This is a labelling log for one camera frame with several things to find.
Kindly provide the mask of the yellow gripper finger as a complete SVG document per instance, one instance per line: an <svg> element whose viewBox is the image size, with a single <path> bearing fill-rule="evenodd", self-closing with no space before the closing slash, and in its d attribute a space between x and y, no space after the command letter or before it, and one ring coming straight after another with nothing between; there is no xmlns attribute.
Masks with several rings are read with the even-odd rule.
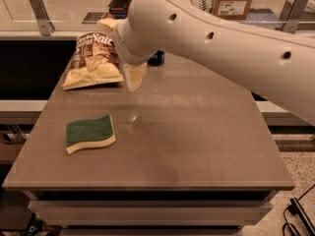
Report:
<svg viewBox="0 0 315 236"><path fill-rule="evenodd" d="M106 36L110 37L114 37L116 35L117 27L120 23L121 20L116 20L112 18L104 18L96 22L96 24L99 27L99 30Z"/></svg>
<svg viewBox="0 0 315 236"><path fill-rule="evenodd" d="M130 64L123 65L123 71L127 81L127 86L130 91L138 89L141 86L146 70L147 70L146 63L138 66L133 66Z"/></svg>

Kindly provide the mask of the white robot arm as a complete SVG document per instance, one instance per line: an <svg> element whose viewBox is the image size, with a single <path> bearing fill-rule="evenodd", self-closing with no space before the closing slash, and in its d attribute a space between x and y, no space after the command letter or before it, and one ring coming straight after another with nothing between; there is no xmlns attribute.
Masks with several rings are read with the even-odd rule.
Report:
<svg viewBox="0 0 315 236"><path fill-rule="evenodd" d="M139 65L162 50L190 59L315 125L315 39L209 13L210 0L132 0L110 37Z"/></svg>

